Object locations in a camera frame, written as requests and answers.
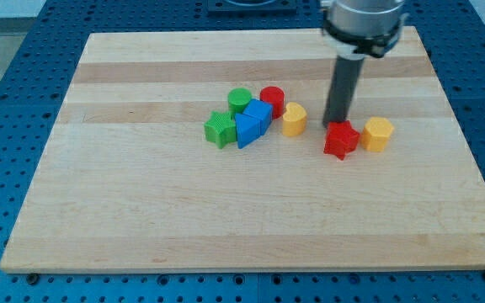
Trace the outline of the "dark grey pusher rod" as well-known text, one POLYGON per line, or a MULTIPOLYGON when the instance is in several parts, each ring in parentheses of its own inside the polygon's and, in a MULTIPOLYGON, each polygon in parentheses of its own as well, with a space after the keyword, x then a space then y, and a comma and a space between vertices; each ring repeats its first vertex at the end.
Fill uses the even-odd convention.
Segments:
POLYGON ((347 120, 365 56, 337 56, 333 69, 328 98, 322 117, 322 125, 347 120))

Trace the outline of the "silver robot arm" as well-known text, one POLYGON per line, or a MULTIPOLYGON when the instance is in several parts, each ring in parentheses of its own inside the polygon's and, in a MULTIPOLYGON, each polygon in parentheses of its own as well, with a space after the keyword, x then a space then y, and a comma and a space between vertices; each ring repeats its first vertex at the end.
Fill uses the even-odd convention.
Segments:
POLYGON ((380 59, 402 35, 404 0, 333 0, 324 8, 322 36, 335 49, 322 124, 347 120, 365 58, 380 59))

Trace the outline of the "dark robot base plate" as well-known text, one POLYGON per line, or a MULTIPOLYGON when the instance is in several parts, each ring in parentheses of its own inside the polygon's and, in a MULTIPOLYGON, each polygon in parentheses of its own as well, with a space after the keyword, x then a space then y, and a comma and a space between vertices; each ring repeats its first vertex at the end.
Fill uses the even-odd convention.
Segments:
POLYGON ((205 0, 209 13, 293 13, 296 0, 205 0))

